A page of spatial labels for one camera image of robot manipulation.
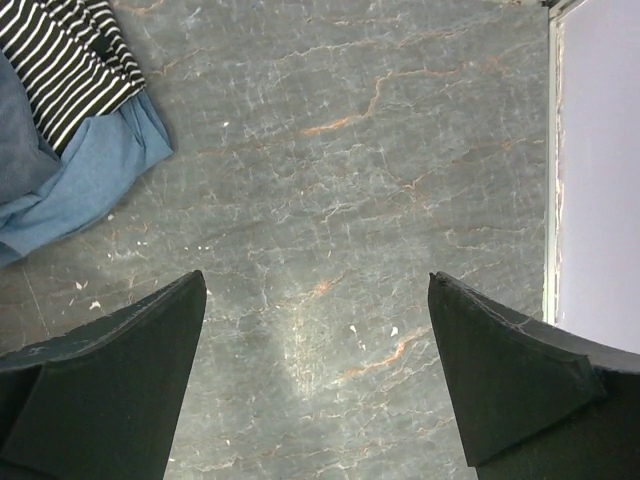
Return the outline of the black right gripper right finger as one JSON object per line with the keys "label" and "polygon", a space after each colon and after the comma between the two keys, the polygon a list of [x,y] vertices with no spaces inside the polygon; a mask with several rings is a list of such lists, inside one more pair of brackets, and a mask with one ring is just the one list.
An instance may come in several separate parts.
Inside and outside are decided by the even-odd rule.
{"label": "black right gripper right finger", "polygon": [[639,357],[431,275],[428,306],[467,464],[481,479],[635,479]]}

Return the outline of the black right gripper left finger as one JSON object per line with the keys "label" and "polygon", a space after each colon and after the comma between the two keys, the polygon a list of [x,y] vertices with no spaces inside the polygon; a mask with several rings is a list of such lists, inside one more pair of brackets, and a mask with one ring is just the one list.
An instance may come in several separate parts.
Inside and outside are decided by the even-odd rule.
{"label": "black right gripper left finger", "polygon": [[196,270],[3,355],[2,478],[163,478],[205,307]]}

